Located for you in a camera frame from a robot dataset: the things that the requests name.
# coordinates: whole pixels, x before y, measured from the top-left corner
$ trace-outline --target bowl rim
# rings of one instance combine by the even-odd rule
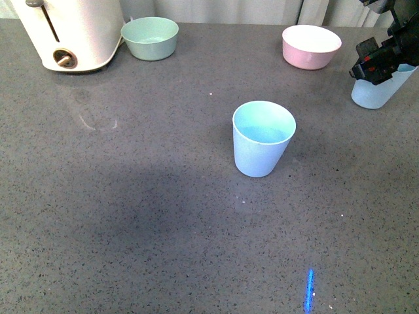
[[[131,40],[129,38],[126,38],[124,36],[124,30],[125,29],[127,29],[128,27],[132,27],[133,25],[139,23],[138,21],[143,22],[143,21],[146,21],[146,20],[160,20],[160,21],[163,21],[164,20],[165,22],[169,22],[171,25],[175,26],[174,34],[172,36],[164,39],[163,41],[154,41],[154,42],[150,42],[150,41],[133,41],[133,40]],[[157,43],[164,43],[165,41],[169,41],[170,39],[176,37],[178,33],[179,33],[179,25],[175,21],[173,21],[173,20],[171,20],[169,18],[161,18],[159,16],[147,16],[147,17],[144,17],[144,18],[136,18],[135,20],[131,20],[131,21],[125,23],[123,25],[123,27],[121,28],[121,30],[120,30],[120,34],[121,34],[122,38],[124,38],[125,41],[129,41],[130,43],[136,43],[136,44],[157,44]]]
[[[310,29],[316,29],[316,30],[321,30],[322,33],[327,34],[328,36],[330,36],[330,38],[332,38],[336,44],[333,46],[333,48],[328,48],[328,49],[307,49],[306,47],[301,47],[295,44],[291,44],[289,42],[289,40],[287,40],[287,36],[289,35],[289,33],[291,31],[293,31],[294,29],[303,29],[303,28],[310,28]],[[334,52],[337,51],[341,46],[342,46],[342,39],[340,39],[340,37],[334,33],[333,31],[331,31],[330,29],[321,27],[321,26],[315,26],[315,25],[308,25],[308,24],[299,24],[299,25],[293,25],[293,26],[289,26],[287,28],[284,29],[284,31],[282,32],[282,40],[285,41],[289,46],[298,49],[300,51],[304,51],[304,52],[310,52],[310,53],[317,53],[317,54],[324,54],[324,53],[329,53],[329,52]]]

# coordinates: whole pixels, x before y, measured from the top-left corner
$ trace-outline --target bowl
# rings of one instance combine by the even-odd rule
[[[341,46],[338,35],[319,26],[295,25],[282,33],[283,57],[300,69],[325,67]]]
[[[120,33],[132,55],[156,61],[172,55],[176,49],[179,26],[167,18],[138,18],[125,24]]]

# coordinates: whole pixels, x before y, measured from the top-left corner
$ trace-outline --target white toaster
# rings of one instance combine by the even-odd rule
[[[124,25],[119,0],[12,0],[12,4],[47,69],[99,69],[117,51]]]

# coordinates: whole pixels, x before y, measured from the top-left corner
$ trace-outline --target robotic arm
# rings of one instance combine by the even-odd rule
[[[419,0],[360,0],[376,13],[391,11],[394,22],[389,39],[378,46],[375,38],[356,46],[359,59],[349,71],[355,79],[378,85],[390,78],[402,63],[419,65]]]

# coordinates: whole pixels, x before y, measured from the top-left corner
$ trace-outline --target light blue cup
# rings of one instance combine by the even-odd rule
[[[296,130],[293,115],[269,101],[251,101],[233,114],[234,161],[249,177],[272,172]]]
[[[147,61],[173,54],[178,32],[179,26],[174,21],[154,16],[132,20],[120,31],[132,55]]]
[[[379,109],[406,82],[416,68],[409,64],[401,64],[390,80],[379,85],[366,80],[356,80],[351,97],[361,107]]]

